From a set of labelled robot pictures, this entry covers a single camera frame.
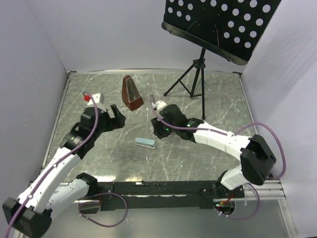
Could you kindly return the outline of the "blue stapler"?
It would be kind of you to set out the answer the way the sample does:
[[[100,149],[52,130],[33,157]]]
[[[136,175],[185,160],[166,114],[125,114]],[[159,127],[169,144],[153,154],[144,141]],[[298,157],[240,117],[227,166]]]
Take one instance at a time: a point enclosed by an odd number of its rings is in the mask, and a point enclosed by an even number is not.
[[[138,146],[151,148],[151,149],[154,149],[156,147],[156,143],[153,139],[146,139],[146,138],[140,138],[140,137],[137,137],[135,139],[135,144]]]

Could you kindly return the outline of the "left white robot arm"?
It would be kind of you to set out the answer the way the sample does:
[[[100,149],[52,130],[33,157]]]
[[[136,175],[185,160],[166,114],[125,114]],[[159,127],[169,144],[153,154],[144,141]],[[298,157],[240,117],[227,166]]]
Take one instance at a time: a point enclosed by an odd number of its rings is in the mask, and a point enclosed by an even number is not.
[[[30,238],[41,238],[53,220],[74,201],[100,196],[98,180],[87,173],[79,174],[65,187],[59,185],[102,133],[124,127],[126,117],[115,104],[111,109],[112,118],[100,103],[88,106],[35,181],[16,199],[8,198],[3,203],[9,229],[14,228]]]

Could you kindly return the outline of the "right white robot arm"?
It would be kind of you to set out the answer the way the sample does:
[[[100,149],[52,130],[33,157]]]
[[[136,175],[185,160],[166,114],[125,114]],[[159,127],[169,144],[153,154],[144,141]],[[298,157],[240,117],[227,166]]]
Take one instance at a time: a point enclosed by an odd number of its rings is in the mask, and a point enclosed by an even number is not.
[[[248,183],[263,185],[268,179],[276,157],[262,136],[237,135],[201,119],[188,119],[176,104],[158,101],[151,107],[155,115],[151,120],[154,135],[159,139],[176,134],[183,140],[211,146],[239,161],[237,167],[225,170],[214,183],[212,188],[219,197],[228,197],[233,190]]]

